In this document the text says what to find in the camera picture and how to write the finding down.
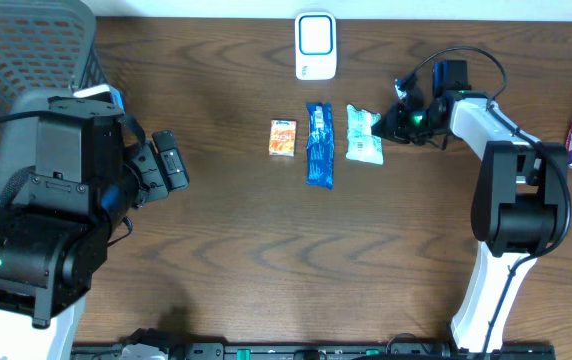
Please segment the mint green tissue pack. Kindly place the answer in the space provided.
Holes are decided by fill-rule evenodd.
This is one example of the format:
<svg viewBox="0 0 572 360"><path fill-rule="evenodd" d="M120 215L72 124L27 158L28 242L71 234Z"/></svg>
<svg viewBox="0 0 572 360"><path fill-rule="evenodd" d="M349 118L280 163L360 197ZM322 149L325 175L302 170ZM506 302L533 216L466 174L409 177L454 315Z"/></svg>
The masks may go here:
<svg viewBox="0 0 572 360"><path fill-rule="evenodd" d="M382 165L384 163L382 140L372 133L372 126L380 121L381 115L357 109L352 104L348 104L346 110L348 125L346 158Z"/></svg>

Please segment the blue Oreo cookie pack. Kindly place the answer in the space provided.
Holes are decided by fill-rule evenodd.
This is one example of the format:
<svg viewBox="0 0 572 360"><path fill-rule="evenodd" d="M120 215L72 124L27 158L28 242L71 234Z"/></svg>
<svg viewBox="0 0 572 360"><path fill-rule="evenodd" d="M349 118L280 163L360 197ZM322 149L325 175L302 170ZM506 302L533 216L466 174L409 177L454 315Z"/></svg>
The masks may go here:
<svg viewBox="0 0 572 360"><path fill-rule="evenodd" d="M307 184L334 187L334 126L330 103L308 103Z"/></svg>

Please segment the orange tissue pack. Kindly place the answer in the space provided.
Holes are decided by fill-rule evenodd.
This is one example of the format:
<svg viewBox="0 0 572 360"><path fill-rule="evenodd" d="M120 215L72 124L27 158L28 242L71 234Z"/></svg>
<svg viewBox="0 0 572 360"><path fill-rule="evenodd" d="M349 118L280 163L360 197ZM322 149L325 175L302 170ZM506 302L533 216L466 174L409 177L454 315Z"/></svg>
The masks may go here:
<svg viewBox="0 0 572 360"><path fill-rule="evenodd" d="M271 156L295 154L297 122L292 120L272 120L268 152Z"/></svg>

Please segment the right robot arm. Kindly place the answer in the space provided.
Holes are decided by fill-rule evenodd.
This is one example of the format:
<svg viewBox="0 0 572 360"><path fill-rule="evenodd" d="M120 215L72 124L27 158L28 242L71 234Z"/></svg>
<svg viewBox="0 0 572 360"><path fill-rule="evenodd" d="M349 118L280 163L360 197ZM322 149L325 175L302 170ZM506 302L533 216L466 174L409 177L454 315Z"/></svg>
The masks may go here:
<svg viewBox="0 0 572 360"><path fill-rule="evenodd" d="M458 351L486 357L501 352L503 328L528 272L568 233L568 152L528 134L495 97L473 90L466 61L440 61L432 77L430 104L416 87L415 72L397 80L398 101L372 132L418 146L452 136L480 159L470 211L476 260L450 331Z"/></svg>

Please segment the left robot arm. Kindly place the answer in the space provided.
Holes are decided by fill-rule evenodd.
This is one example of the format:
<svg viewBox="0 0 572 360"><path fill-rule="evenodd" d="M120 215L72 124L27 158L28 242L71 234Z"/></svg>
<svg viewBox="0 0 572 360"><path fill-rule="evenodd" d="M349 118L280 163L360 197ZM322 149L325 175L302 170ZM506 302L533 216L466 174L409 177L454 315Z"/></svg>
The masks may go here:
<svg viewBox="0 0 572 360"><path fill-rule="evenodd" d="M172 132L147 135L113 103L53 97L30 117L35 161L0 193L0 359L66 359L129 211L189 177Z"/></svg>

